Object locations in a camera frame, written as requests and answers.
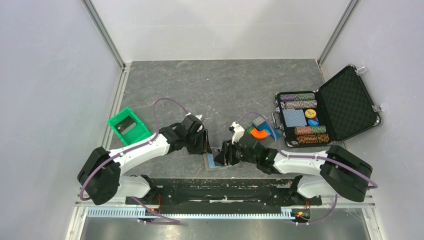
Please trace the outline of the bottom poker chip row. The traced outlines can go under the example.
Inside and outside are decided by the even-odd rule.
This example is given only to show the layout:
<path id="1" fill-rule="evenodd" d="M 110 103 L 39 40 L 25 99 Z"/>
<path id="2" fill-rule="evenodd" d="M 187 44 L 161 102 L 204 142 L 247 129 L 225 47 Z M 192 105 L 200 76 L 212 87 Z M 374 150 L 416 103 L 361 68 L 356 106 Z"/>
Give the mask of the bottom poker chip row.
<path id="1" fill-rule="evenodd" d="M 330 137 L 328 134 L 309 134 L 309 135 L 298 135 L 296 141 L 299 144 L 321 144 L 329 143 Z"/>

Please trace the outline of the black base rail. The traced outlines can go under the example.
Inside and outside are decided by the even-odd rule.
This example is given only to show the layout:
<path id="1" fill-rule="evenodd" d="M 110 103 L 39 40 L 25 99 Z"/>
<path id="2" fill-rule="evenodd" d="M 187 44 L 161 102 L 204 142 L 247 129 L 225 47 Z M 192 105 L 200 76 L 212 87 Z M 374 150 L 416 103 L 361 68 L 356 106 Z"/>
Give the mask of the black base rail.
<path id="1" fill-rule="evenodd" d="M 278 214 L 285 207 L 321 206 L 321 197 L 297 193 L 297 179 L 149 178 L 150 190 L 138 199 L 165 214 Z"/>

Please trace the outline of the grey toy brick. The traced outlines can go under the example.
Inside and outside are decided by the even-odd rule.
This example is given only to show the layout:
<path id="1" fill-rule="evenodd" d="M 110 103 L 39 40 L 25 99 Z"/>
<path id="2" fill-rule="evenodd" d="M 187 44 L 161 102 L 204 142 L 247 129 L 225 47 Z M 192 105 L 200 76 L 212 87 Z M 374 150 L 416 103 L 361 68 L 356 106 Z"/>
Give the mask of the grey toy brick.
<path id="1" fill-rule="evenodd" d="M 268 124 L 262 116 L 259 116 L 252 122 L 252 126 L 257 130 L 262 131 L 266 126 L 268 126 Z"/>

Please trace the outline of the poker chip row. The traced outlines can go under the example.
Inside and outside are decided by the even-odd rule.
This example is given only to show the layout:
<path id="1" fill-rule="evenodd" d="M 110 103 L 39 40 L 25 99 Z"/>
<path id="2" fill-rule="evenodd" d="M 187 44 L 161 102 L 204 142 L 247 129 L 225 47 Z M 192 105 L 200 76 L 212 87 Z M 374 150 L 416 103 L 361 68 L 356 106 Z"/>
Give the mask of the poker chip row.
<path id="1" fill-rule="evenodd" d="M 318 102 L 316 100 L 298 100 L 298 101 L 286 101 L 281 104 L 283 109 L 307 109 L 316 108 Z"/>
<path id="2" fill-rule="evenodd" d="M 329 143 L 330 137 L 328 134 L 309 134 L 309 135 L 298 135 L 296 141 L 299 144 L 321 144 Z"/>
<path id="3" fill-rule="evenodd" d="M 281 94 L 280 100 L 282 102 L 313 101 L 315 100 L 315 94 L 314 93 Z"/>
<path id="4" fill-rule="evenodd" d="M 318 135 L 318 134 L 325 134 L 326 132 L 327 132 L 327 128 L 324 125 L 302 126 L 302 127 L 295 127 L 294 128 L 294 133 L 297 136 Z"/>

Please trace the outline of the orange curved block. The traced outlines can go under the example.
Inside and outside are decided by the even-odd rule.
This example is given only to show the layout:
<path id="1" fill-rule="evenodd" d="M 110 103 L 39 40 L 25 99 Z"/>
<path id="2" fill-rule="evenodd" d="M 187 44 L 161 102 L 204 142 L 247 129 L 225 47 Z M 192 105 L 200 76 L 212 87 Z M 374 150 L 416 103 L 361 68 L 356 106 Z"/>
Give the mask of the orange curved block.
<path id="1" fill-rule="evenodd" d="M 270 133 L 267 130 L 258 130 L 255 127 L 252 127 L 249 133 L 257 140 L 264 140 L 270 136 Z"/>

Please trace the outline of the black poker chip case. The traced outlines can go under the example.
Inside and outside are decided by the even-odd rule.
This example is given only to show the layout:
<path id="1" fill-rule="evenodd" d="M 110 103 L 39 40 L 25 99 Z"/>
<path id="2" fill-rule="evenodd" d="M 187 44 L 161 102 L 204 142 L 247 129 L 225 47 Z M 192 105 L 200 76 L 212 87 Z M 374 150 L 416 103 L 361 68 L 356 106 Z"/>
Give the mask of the black poker chip case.
<path id="1" fill-rule="evenodd" d="M 280 95 L 314 93 L 317 101 L 315 118 L 319 126 L 326 126 L 330 142 L 299 144 L 296 140 L 295 127 L 287 127 L 283 117 Z M 289 148 L 323 147 L 338 144 L 357 136 L 381 124 L 378 107 L 372 101 L 370 94 L 357 70 L 349 64 L 339 71 L 318 89 L 312 91 L 278 92 L 275 96 L 276 111 L 280 120 L 285 144 Z"/>

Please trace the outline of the blue playing card deck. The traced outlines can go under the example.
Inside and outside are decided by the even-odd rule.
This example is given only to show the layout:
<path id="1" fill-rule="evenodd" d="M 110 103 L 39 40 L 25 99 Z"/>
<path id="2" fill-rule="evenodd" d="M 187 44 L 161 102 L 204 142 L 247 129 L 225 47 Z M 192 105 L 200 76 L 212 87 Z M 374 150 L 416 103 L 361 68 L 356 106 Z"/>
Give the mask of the blue playing card deck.
<path id="1" fill-rule="evenodd" d="M 306 117 L 302 109 L 283 109 L 282 114 L 285 125 L 288 128 L 307 126 Z"/>

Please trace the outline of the blue round chip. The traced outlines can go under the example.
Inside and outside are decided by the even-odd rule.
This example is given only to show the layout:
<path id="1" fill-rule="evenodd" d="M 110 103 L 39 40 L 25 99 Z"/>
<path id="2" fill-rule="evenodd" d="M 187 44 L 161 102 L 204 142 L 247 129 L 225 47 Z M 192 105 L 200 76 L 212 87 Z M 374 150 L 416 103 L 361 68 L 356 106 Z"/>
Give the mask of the blue round chip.
<path id="1" fill-rule="evenodd" d="M 320 122 L 317 119 L 308 119 L 307 123 L 309 126 L 313 127 L 320 125 Z"/>

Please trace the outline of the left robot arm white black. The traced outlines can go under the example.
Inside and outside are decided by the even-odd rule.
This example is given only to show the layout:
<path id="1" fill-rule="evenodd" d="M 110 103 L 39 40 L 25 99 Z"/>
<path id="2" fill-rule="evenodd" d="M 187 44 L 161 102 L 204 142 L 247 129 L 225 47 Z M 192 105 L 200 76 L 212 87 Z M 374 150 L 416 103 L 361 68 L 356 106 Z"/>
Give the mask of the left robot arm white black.
<path id="1" fill-rule="evenodd" d="M 80 199 L 103 205 L 114 197 L 136 197 L 153 203 L 157 190 L 147 176 L 126 176 L 131 169 L 155 158 L 186 149 L 190 155 L 211 153 L 201 115 L 188 113 L 182 122 L 162 127 L 158 135 L 126 147 L 95 148 L 77 175 Z"/>

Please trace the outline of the blue toy brick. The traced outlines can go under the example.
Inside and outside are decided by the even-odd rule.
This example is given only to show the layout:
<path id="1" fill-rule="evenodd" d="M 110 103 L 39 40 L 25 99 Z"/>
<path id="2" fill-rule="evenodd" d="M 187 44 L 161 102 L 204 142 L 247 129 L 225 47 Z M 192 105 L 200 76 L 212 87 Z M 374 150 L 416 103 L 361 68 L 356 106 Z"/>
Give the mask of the blue toy brick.
<path id="1" fill-rule="evenodd" d="M 272 139 L 274 139 L 274 140 L 279 139 L 281 137 L 281 134 L 279 133 L 279 131 L 276 128 L 274 128 L 273 125 L 271 125 L 271 126 L 268 123 L 264 122 L 260 125 L 260 128 L 262 130 L 265 130 L 267 133 L 269 133 L 269 135 Z"/>

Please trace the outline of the top poker chip row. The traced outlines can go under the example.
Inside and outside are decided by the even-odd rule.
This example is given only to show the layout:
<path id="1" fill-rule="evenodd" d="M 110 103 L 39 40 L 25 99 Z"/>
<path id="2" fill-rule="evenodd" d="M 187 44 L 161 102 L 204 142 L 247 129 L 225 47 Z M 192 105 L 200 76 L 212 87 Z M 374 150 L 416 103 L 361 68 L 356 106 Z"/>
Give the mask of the top poker chip row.
<path id="1" fill-rule="evenodd" d="M 282 102 L 313 101 L 315 100 L 315 94 L 314 93 L 281 94 L 280 100 Z"/>

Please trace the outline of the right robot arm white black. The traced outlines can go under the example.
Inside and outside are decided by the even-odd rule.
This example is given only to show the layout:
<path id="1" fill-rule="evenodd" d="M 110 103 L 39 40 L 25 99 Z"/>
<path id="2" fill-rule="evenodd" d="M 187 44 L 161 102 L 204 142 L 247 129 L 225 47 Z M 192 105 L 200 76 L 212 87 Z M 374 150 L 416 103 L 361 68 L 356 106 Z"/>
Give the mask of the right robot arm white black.
<path id="1" fill-rule="evenodd" d="M 289 199 L 302 204 L 322 195 L 339 195 L 353 202 L 364 201 L 367 191 L 375 188 L 370 164 L 338 145 L 326 151 L 287 152 L 266 147 L 250 135 L 237 142 L 224 141 L 213 153 L 214 164 L 220 167 L 247 162 L 268 174 L 296 174 Z"/>

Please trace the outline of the yellow dealer button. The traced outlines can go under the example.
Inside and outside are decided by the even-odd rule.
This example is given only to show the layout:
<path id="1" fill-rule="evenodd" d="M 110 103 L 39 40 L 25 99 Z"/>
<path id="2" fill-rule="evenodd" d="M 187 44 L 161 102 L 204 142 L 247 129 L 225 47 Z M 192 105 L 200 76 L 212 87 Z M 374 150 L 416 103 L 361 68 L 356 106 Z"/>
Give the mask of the yellow dealer button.
<path id="1" fill-rule="evenodd" d="M 314 109 L 306 109 L 304 115 L 308 119 L 314 119 L 317 116 L 317 112 Z"/>

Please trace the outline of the grey card holder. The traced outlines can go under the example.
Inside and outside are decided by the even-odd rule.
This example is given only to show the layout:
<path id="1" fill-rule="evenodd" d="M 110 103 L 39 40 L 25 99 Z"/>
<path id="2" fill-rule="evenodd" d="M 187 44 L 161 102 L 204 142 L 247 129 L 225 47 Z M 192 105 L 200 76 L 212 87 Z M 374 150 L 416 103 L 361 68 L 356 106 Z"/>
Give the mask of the grey card holder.
<path id="1" fill-rule="evenodd" d="M 227 168 L 226 166 L 220 165 L 214 161 L 214 157 L 216 157 L 221 149 L 218 147 L 211 147 L 212 153 L 205 153 L 203 155 L 203 160 L 205 164 L 205 170 L 207 172 L 218 171 Z"/>

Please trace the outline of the green plastic bin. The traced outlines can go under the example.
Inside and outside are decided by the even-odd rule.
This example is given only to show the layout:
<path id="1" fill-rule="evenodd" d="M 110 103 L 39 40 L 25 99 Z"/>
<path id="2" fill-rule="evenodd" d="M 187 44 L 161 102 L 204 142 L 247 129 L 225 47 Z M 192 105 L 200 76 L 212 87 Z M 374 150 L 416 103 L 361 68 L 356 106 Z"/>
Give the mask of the green plastic bin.
<path id="1" fill-rule="evenodd" d="M 125 146 L 145 140 L 152 135 L 145 123 L 129 107 L 111 117 L 107 123 Z"/>

